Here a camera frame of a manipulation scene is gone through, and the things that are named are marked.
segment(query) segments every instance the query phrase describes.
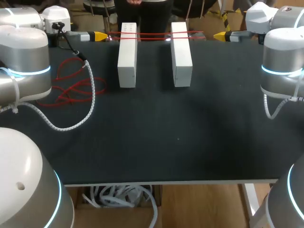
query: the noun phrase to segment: person's hand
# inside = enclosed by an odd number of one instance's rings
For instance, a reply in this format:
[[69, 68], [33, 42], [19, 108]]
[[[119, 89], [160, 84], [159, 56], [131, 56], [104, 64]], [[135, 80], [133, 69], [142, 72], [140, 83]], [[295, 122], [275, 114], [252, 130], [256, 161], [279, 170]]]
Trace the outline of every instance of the person's hand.
[[142, 0], [127, 0], [127, 2], [132, 5], [139, 5], [141, 4]]

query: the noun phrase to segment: glowing blue ring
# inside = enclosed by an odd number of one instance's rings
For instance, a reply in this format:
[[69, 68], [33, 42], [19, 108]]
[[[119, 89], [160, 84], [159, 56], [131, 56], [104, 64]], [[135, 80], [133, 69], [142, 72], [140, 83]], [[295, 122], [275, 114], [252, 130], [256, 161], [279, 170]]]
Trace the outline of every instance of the glowing blue ring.
[[43, 74], [47, 71], [49, 71], [51, 68], [51, 66], [49, 66], [47, 69], [44, 70], [40, 70], [40, 71], [36, 71], [36, 72], [18, 72], [18, 71], [14, 71], [12, 69], [9, 69], [9, 71], [15, 75], [19, 75], [19, 76], [24, 76], [24, 75], [40, 75]]
[[290, 197], [290, 200], [292, 201], [293, 205], [294, 205], [294, 208], [295, 210], [298, 212], [298, 214], [301, 216], [301, 218], [304, 220], [304, 214], [301, 212], [301, 210], [299, 209], [297, 203], [295, 202], [295, 199], [294, 199], [294, 196], [291, 192], [291, 188], [290, 188], [290, 173], [291, 173], [291, 170], [293, 168], [294, 164], [291, 166], [290, 170], [289, 170], [289, 173], [288, 173], [288, 177], [287, 177], [287, 188], [288, 188], [288, 193], [289, 193], [289, 197]]
[[298, 27], [299, 21], [300, 21], [301, 17], [303, 16], [303, 14], [304, 14], [304, 9], [301, 11], [298, 18], [296, 19], [295, 24], [294, 24], [294, 28]]
[[58, 209], [59, 209], [59, 205], [60, 205], [60, 201], [61, 201], [61, 183], [60, 183], [60, 179], [57, 175], [57, 173], [54, 171], [54, 173], [56, 174], [56, 177], [57, 177], [57, 180], [58, 180], [58, 185], [59, 185], [59, 197], [58, 197], [58, 203], [57, 203], [57, 206], [54, 210], [54, 213], [52, 215], [52, 217], [50, 218], [50, 220], [48, 221], [48, 223], [44, 226], [44, 228], [48, 228], [49, 225], [52, 223], [52, 221], [54, 220], [57, 212], [58, 212]]
[[272, 70], [268, 70], [266, 69], [263, 65], [262, 65], [262, 69], [267, 72], [267, 73], [270, 73], [270, 74], [273, 74], [273, 75], [300, 75], [303, 68], [299, 69], [299, 70], [296, 70], [294, 72], [276, 72], [276, 71], [272, 71]]

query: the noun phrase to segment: black table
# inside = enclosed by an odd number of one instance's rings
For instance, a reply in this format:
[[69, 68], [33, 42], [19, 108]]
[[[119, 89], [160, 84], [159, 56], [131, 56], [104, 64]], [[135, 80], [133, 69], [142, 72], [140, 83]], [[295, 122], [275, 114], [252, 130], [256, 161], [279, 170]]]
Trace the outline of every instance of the black table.
[[[135, 89], [120, 89], [118, 43], [76, 44], [107, 81], [91, 118], [70, 132], [49, 128], [31, 109], [0, 116], [41, 149], [64, 184], [277, 179], [303, 154], [304, 106], [288, 103], [267, 119], [260, 91], [262, 46], [193, 41], [191, 87], [174, 88], [170, 44], [140, 42]], [[53, 78], [69, 51], [50, 49]], [[71, 63], [64, 75], [79, 68]], [[56, 83], [63, 87], [80, 78]], [[47, 100], [54, 100], [53, 91]], [[280, 101], [269, 101], [271, 111]], [[90, 102], [40, 107], [58, 127], [87, 114]]]

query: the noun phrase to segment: white cable bundle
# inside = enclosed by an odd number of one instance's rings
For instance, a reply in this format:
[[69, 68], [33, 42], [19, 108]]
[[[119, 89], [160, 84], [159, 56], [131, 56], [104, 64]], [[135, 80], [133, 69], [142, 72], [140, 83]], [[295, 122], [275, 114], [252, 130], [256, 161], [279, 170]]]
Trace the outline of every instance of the white cable bundle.
[[[92, 204], [95, 208], [121, 208], [121, 207], [134, 208], [139, 204], [140, 199], [142, 198], [143, 193], [145, 192], [148, 195], [148, 199], [151, 199], [151, 203], [154, 211], [153, 219], [149, 225], [149, 228], [153, 228], [155, 226], [158, 211], [157, 211], [155, 199], [152, 195], [151, 185], [150, 185], [150, 191], [140, 185], [129, 185], [129, 186], [113, 185], [113, 186], [105, 186], [100, 191], [99, 195], [98, 192], [99, 192], [99, 187], [96, 186], [94, 189], [94, 186], [92, 186], [90, 187], [90, 199], [85, 194], [82, 194], [82, 196], [87, 202]], [[102, 203], [102, 205], [96, 202], [96, 198], [99, 198], [99, 201]]]
[[275, 112], [271, 115], [268, 109], [268, 103], [267, 103], [267, 95], [264, 94], [264, 108], [265, 108], [265, 112], [266, 115], [269, 119], [273, 120], [275, 119], [275, 117], [278, 115], [279, 111], [281, 110], [281, 108], [288, 102], [290, 101], [289, 98], [284, 99], [276, 108]]
[[[42, 113], [42, 111], [40, 109], [38, 109], [36, 106], [34, 106], [33, 104], [30, 104], [28, 102], [20, 102], [16, 105], [24, 105], [24, 106], [27, 106], [27, 107], [30, 107], [32, 109], [34, 109], [34, 111], [36, 113], [38, 113], [41, 118], [51, 127], [53, 128], [54, 130], [56, 131], [60, 131], [60, 132], [66, 132], [66, 131], [70, 131], [70, 130], [73, 130], [77, 127], [79, 127], [80, 125], [82, 125], [85, 121], [88, 120], [88, 118], [91, 116], [92, 112], [93, 112], [93, 109], [94, 109], [94, 105], [95, 105], [95, 84], [94, 84], [94, 77], [93, 77], [93, 72], [92, 72], [92, 69], [90, 67], [90, 64], [87, 60], [85, 60], [85, 66], [87, 67], [88, 71], [89, 71], [89, 74], [90, 74], [90, 80], [91, 80], [91, 86], [92, 86], [92, 104], [91, 104], [91, 108], [89, 110], [89, 113], [86, 115], [86, 117], [80, 121], [79, 123], [71, 126], [71, 127], [67, 127], [67, 128], [59, 128], [59, 127], [56, 127], [55, 125], [53, 125], [49, 119]], [[6, 107], [3, 107], [0, 109], [0, 113], [3, 113], [9, 109], [15, 109], [16, 106], [14, 104], [11, 104], [11, 105], [8, 105]]]

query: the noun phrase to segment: red string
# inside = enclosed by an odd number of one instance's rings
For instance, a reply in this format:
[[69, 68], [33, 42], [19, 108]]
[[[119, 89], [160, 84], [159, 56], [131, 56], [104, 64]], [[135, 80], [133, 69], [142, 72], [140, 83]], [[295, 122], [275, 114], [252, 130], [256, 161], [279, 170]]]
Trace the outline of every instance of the red string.
[[172, 37], [172, 38], [133, 38], [133, 37], [111, 37], [113, 40], [120, 40], [120, 39], [138, 39], [138, 40], [166, 40], [166, 39], [206, 39], [206, 37]]
[[[70, 62], [70, 61], [73, 61], [73, 60], [77, 60], [77, 61], [81, 62], [81, 63], [82, 63], [82, 67], [81, 67], [78, 71], [76, 71], [76, 72], [74, 72], [74, 73], [72, 73], [72, 74], [70, 74], [70, 75], [67, 75], [67, 76], [65, 76], [65, 77], [60, 77], [60, 74], [59, 74], [59, 73], [60, 73], [62, 67], [63, 67], [66, 63], [68, 63], [68, 62]], [[65, 61], [63, 61], [63, 62], [59, 65], [58, 70], [57, 70], [57, 77], [56, 77], [54, 80], [52, 80], [52, 81], [54, 82], [54, 81], [59, 81], [59, 80], [64, 80], [64, 79], [68, 79], [68, 78], [75, 77], [75, 76], [78, 75], [81, 71], [83, 71], [83, 69], [84, 69], [83, 66], [84, 66], [84, 65], [85, 65], [84, 61], [81, 60], [81, 59], [79, 59], [79, 58], [76, 58], [76, 57], [74, 57], [74, 58], [68, 58], [68, 59], [66, 59]], [[106, 90], [106, 81], [105, 81], [104, 79], [102, 79], [101, 77], [94, 77], [94, 80], [96, 80], [96, 81], [101, 81], [101, 82], [103, 82], [104, 85], [105, 85], [105, 88], [104, 88], [104, 89], [95, 92], [95, 94], [98, 95], [98, 94], [104, 93], [105, 90]], [[36, 101], [36, 102], [37, 102], [37, 104], [39, 104], [39, 105], [41, 105], [41, 106], [44, 106], [44, 107], [55, 107], [55, 106], [65, 105], [65, 104], [68, 104], [68, 103], [70, 103], [70, 104], [72, 105], [73, 102], [87, 102], [87, 101], [91, 101], [91, 100], [92, 100], [92, 92], [86, 92], [86, 91], [77, 89], [77, 88], [80, 87], [80, 86], [91, 86], [90, 78], [83, 79], [83, 80], [81, 80], [81, 81], [79, 81], [79, 82], [73, 84], [73, 85], [70, 86], [68, 89], [63, 89], [63, 88], [61, 88], [61, 87], [59, 87], [59, 86], [53, 85], [53, 86], [52, 86], [53, 89], [58, 89], [58, 90], [61, 90], [61, 91], [62, 91], [62, 93], [58, 96], [58, 98], [55, 100], [55, 103], [53, 103], [53, 104], [44, 104], [44, 103], [41, 103], [41, 102], [39, 102], [39, 101]], [[70, 95], [68, 94], [68, 93], [71, 92], [71, 91], [76, 92], [76, 93], [79, 93], [79, 94], [83, 94], [83, 95], [91, 95], [91, 97], [85, 98], [85, 99], [73, 99], [73, 98], [71, 98]]]
[[137, 35], [171, 35], [174, 33], [197, 33], [203, 31], [163, 32], [163, 33], [141, 33], [141, 32], [108, 32], [109, 34], [137, 34]]

